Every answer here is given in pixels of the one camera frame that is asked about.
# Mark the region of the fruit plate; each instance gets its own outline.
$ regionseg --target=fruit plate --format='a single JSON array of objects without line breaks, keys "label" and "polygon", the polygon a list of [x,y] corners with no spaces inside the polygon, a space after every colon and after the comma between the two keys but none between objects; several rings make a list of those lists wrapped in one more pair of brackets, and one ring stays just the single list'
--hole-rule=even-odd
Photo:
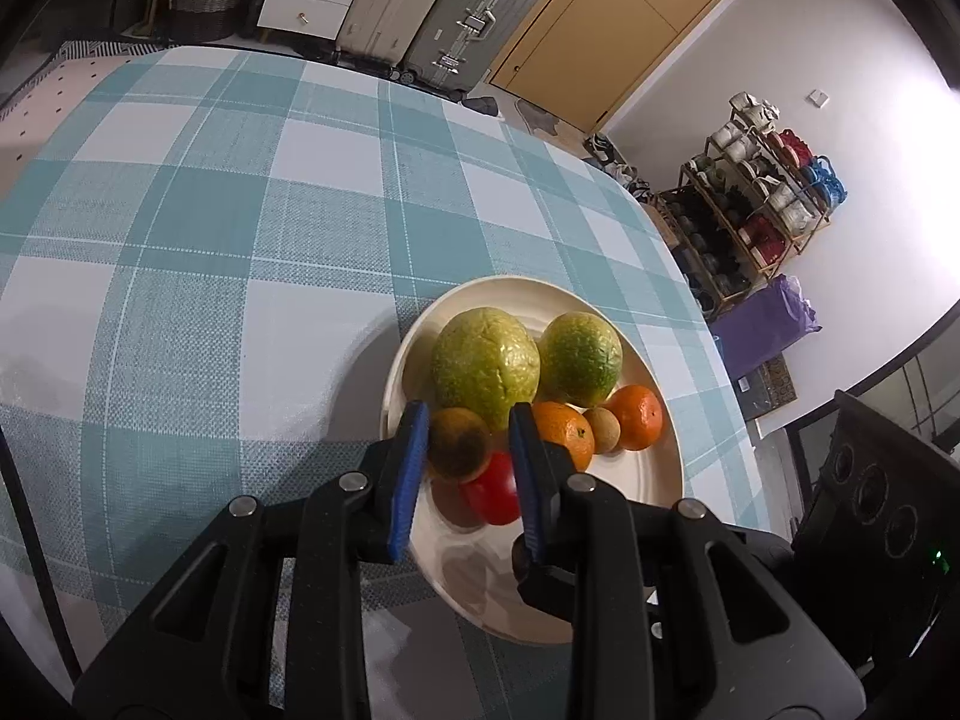
[{"label": "fruit plate", "polygon": [[[430,359],[440,330],[460,312],[483,306],[513,314],[535,341],[553,319],[568,311],[603,317],[573,293],[521,276],[490,276],[450,290],[419,316],[394,357],[383,394],[381,437],[394,435],[408,400],[424,400],[435,408]],[[653,446],[640,452],[618,449],[610,455],[595,455],[587,471],[631,500],[670,507],[683,497],[683,464],[669,408],[640,354],[619,330],[617,333],[623,346],[623,370],[616,386],[641,384],[652,389],[664,404],[664,432]],[[505,435],[494,441],[506,448]],[[416,500],[410,552],[435,591],[485,631],[523,643],[569,642],[572,629],[568,623],[520,600],[510,550],[521,530],[520,519],[510,525],[481,523],[454,485],[424,476]]]}]

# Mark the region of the brown fruit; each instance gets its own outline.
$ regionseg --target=brown fruit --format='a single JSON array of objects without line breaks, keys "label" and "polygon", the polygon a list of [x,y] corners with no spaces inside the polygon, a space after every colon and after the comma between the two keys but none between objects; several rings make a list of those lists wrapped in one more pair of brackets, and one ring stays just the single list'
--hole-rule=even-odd
[{"label": "brown fruit", "polygon": [[593,429],[584,415],[565,403],[534,403],[536,432],[541,440],[565,446],[578,471],[586,471],[593,458]]},{"label": "brown fruit", "polygon": [[624,449],[646,449],[664,429],[664,407],[646,386],[621,386],[603,405],[620,423],[620,446]]},{"label": "brown fruit", "polygon": [[612,412],[597,406],[595,409],[587,409],[584,419],[593,429],[593,449],[598,455],[610,452],[620,441],[620,423]]},{"label": "brown fruit", "polygon": [[487,423],[471,410],[440,409],[430,416],[427,459],[440,479],[476,479],[487,469],[490,453]]}]

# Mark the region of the plaid tablecloth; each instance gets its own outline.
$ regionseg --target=plaid tablecloth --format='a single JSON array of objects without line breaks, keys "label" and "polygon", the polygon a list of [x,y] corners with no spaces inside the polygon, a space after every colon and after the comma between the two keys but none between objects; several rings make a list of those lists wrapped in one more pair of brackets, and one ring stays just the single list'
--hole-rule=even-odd
[{"label": "plaid tablecloth", "polygon": [[[0,204],[0,424],[82,661],[234,495],[354,467],[413,319],[490,274],[611,317],[669,403],[688,494],[767,526],[712,338],[610,177],[289,57],[181,47],[106,77]],[[6,495],[0,562],[28,571]],[[484,634],[410,562],[363,596],[377,718],[563,716],[568,648]]]}]

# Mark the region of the metal screw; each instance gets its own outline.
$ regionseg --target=metal screw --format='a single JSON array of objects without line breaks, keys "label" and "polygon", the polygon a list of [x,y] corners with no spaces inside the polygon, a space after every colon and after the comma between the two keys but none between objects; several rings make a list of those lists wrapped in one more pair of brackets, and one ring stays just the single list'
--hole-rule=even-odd
[{"label": "metal screw", "polygon": [[358,493],[367,486],[367,477],[360,471],[349,471],[340,477],[340,489],[345,493]]},{"label": "metal screw", "polygon": [[568,476],[566,485],[575,493],[592,493],[597,489],[597,480],[588,473],[575,473]]},{"label": "metal screw", "polygon": [[227,509],[234,517],[249,517],[256,511],[256,498],[250,495],[238,495],[230,501]]},{"label": "metal screw", "polygon": [[677,511],[687,519],[703,519],[707,516],[707,507],[696,498],[680,498]]}]

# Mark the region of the wooden door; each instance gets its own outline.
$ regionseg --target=wooden door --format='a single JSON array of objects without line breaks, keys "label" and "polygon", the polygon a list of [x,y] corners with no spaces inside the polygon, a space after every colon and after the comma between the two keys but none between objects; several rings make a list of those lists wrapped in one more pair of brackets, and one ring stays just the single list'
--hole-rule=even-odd
[{"label": "wooden door", "polygon": [[711,2],[549,0],[493,84],[591,132]]}]

